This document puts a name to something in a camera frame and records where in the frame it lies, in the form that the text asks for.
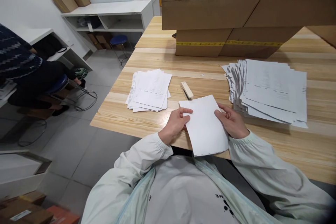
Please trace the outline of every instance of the hand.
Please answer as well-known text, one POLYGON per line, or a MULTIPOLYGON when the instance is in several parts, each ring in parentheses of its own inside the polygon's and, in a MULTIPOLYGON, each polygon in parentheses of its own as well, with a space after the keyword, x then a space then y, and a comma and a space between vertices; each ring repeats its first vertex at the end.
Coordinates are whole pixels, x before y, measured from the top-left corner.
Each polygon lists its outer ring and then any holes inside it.
POLYGON ((246 128, 242 117, 235 112, 233 109, 223 104, 217 103, 218 106, 223 109, 226 113, 222 113, 219 110, 215 111, 217 118, 223 123, 226 131, 236 139, 247 137, 250 132, 246 128))
POLYGON ((166 126, 158 133, 159 138, 166 145, 169 145, 177 134, 183 129, 184 125, 189 122, 190 116, 183 116, 183 113, 192 114, 193 110, 189 108, 179 108, 170 113, 166 126))

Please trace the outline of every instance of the wooden tabletop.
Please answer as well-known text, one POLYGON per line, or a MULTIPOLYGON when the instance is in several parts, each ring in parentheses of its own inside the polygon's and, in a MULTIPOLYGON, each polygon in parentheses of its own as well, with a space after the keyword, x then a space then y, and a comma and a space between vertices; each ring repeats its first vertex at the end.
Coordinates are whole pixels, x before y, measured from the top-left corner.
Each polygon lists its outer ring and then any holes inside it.
MULTIPOLYGON (((221 66, 241 58, 175 56, 173 33, 161 30, 161 17, 153 18, 93 118, 92 126, 140 138, 160 131, 171 111, 179 107, 179 100, 185 100, 181 81, 188 83, 195 98, 213 95, 217 102, 231 106, 229 86, 221 66), (168 109, 137 113, 128 110, 125 101, 133 73, 158 68, 173 75, 168 109)), ((244 118, 247 127, 272 144, 279 157, 297 166, 308 178, 336 184, 336 49, 303 28, 267 61, 288 63, 292 69, 308 73, 309 129, 244 118)), ((172 145, 192 149, 185 131, 172 145)), ((218 156, 230 158, 228 151, 218 156)))

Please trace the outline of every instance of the stack of paper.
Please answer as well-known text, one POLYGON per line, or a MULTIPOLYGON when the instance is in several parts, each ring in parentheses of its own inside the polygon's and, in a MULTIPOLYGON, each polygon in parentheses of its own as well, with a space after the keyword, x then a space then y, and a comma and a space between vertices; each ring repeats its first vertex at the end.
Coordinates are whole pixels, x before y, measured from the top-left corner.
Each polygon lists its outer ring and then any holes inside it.
POLYGON ((192 109, 187 126, 194 156, 205 156, 224 152, 229 148, 228 133, 220 120, 215 116, 215 110, 220 110, 213 95, 179 101, 180 107, 192 109))
POLYGON ((168 86, 171 74, 160 69, 133 74, 131 91, 127 97, 127 108, 133 112, 161 111, 168 107, 168 86))
POLYGON ((238 60, 222 66, 233 109, 245 117, 307 127, 307 73, 286 63, 238 60))

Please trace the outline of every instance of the right hand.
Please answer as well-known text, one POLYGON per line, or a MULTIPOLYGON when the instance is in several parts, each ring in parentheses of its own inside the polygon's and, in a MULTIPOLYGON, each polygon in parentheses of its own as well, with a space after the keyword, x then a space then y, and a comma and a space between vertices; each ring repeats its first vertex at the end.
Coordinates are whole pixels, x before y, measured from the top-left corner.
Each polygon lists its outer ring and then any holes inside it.
POLYGON ((218 106, 225 111, 225 113, 215 110, 215 115, 223 123, 226 131, 236 139, 247 137, 250 132, 246 128, 242 117, 228 106, 224 106, 221 103, 217 103, 218 106))

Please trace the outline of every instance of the metal stool legs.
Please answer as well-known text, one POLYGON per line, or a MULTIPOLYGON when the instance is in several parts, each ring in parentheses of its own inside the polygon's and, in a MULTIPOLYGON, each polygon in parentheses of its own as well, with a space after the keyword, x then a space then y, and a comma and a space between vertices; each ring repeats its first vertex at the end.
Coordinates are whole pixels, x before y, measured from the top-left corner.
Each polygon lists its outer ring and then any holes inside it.
POLYGON ((88 91, 88 90, 82 88, 81 86, 79 86, 77 83, 75 83, 75 82, 72 81, 72 80, 68 80, 68 83, 70 83, 74 88, 77 88, 77 89, 79 89, 80 91, 82 91, 82 93, 81 93, 80 95, 77 96, 76 100, 73 100, 73 99, 71 99, 71 98, 67 98, 67 97, 64 98, 64 99, 62 99, 61 97, 59 97, 59 96, 56 95, 56 94, 52 94, 52 95, 50 95, 50 97, 52 97, 52 98, 54 98, 54 99, 56 99, 56 100, 58 100, 58 101, 60 101, 60 102, 64 102, 64 103, 67 104, 67 105, 74 106, 75 109, 76 109, 77 111, 85 111, 85 110, 88 110, 88 109, 92 108, 92 106, 96 103, 97 98, 98 98, 96 92, 95 92, 95 91, 88 91), (86 107, 86 108, 81 108, 81 107, 77 106, 77 102, 79 101, 79 99, 80 99, 83 95, 86 95, 86 94, 87 94, 87 95, 90 95, 91 97, 93 97, 93 98, 94 98, 94 101, 91 103, 90 106, 88 106, 88 107, 86 107))
MULTIPOLYGON (((133 47, 132 47, 131 42, 130 42, 129 40, 128 40, 128 43, 129 43, 129 45, 130 45, 130 47, 131 47, 131 49, 132 49, 132 51, 133 51, 133 47)), ((125 58, 124 58, 122 61, 120 61, 120 59, 119 59, 119 57, 118 57, 118 55, 117 55, 117 52, 114 50, 112 44, 111 44, 111 47, 112 47, 112 50, 114 51, 115 55, 117 56, 117 58, 118 58, 118 60, 119 60, 119 62, 120 62, 120 65, 121 65, 122 67, 124 67, 124 66, 123 66, 123 61, 124 61, 125 59, 129 58, 129 57, 127 57, 127 55, 126 55, 126 49, 125 49, 124 44, 121 44, 121 45, 122 45, 122 51, 123 51, 124 56, 125 56, 125 58)))

